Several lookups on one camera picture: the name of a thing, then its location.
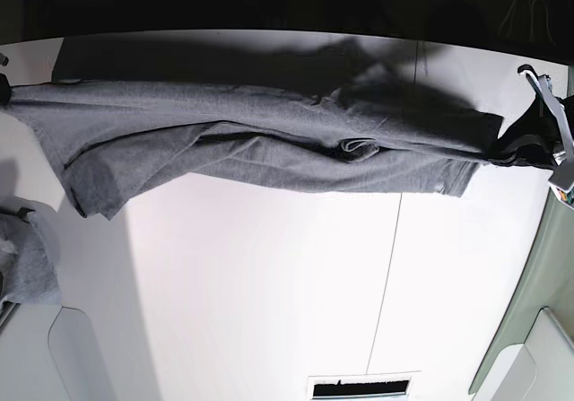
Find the folded fabric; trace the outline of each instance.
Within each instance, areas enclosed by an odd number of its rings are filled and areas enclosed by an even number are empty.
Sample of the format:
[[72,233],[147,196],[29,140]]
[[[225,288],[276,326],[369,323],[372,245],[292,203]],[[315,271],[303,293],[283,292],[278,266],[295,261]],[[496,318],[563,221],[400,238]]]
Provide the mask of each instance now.
[[33,129],[78,212],[108,218],[188,172],[303,192],[461,196],[502,123],[381,65],[315,97],[83,82],[14,87],[4,111]]
[[60,304],[54,264],[42,235],[43,221],[33,211],[0,213],[0,309],[4,303]]

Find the dark background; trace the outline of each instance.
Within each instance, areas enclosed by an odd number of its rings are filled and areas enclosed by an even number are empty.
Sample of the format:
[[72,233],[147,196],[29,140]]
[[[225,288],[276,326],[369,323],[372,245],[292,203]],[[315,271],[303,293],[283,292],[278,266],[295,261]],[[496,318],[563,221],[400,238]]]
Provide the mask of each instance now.
[[[0,44],[117,31],[329,31],[432,40],[570,64],[572,0],[544,2],[548,21],[542,2],[532,8],[533,0],[0,0]],[[500,27],[513,4],[514,14]]]

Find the cable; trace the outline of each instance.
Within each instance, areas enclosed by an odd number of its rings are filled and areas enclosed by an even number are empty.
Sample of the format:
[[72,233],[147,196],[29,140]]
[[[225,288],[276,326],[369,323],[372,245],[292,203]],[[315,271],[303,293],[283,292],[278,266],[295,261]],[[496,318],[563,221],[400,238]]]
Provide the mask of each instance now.
[[[552,39],[552,34],[550,33],[550,14],[548,13],[548,5],[546,4],[546,2],[544,0],[532,0],[532,1],[526,0],[526,1],[528,2],[528,12],[530,14],[529,41],[530,42],[535,41],[535,7],[536,7],[537,3],[540,3],[544,7],[544,11],[546,13],[546,34],[548,35],[548,39],[550,40],[550,42],[555,46],[556,44],[554,43],[554,39]],[[512,33],[512,27],[514,25],[514,15],[515,15],[516,10],[517,10],[517,4],[518,4],[518,0],[512,0],[512,3],[510,4],[510,8],[509,8],[508,12],[506,13],[506,15],[504,16],[504,19],[500,23],[499,35],[502,34],[502,31],[504,30],[504,26],[510,20],[509,29],[507,31],[507,38],[510,37],[510,35]]]

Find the gray cloth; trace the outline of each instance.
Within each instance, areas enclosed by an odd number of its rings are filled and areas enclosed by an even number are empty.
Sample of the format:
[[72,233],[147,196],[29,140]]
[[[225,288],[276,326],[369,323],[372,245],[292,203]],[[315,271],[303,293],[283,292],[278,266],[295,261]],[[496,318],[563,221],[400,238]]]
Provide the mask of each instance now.
[[35,212],[21,217],[0,214],[0,273],[4,303],[60,304],[56,272],[42,234],[42,219]]
[[201,83],[15,87],[5,112],[33,129],[78,212],[108,218],[188,172],[304,192],[461,196],[502,122],[381,65],[320,96]]

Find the air vent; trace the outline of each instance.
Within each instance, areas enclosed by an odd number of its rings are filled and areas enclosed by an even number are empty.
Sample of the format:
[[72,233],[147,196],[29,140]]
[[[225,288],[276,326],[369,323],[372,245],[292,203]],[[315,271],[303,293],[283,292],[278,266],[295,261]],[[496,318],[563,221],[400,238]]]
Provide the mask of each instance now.
[[308,400],[406,400],[413,373],[309,378]]

